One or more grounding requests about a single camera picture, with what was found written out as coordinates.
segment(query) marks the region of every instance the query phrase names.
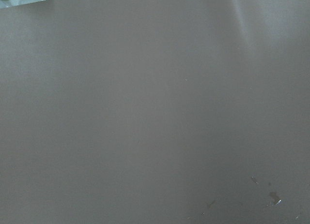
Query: gray panel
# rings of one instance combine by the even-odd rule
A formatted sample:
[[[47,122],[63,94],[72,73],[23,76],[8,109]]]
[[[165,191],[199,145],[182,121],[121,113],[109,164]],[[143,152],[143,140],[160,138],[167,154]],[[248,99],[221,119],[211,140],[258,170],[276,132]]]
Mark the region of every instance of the gray panel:
[[[308,223],[309,2],[1,10],[0,223]]]

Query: dark gray tabletop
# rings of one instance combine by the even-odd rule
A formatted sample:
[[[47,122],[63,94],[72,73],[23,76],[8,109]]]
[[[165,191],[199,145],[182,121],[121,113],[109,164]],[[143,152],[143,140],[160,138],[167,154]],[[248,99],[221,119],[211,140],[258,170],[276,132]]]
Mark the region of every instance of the dark gray tabletop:
[[[0,223],[309,223],[309,2],[0,10]]]

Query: gray surface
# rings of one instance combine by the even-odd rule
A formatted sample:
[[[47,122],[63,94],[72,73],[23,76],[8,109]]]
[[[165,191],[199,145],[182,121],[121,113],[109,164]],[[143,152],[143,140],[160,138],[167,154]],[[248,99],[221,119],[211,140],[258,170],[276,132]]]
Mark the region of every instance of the gray surface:
[[[309,223],[309,2],[1,10],[0,223]]]

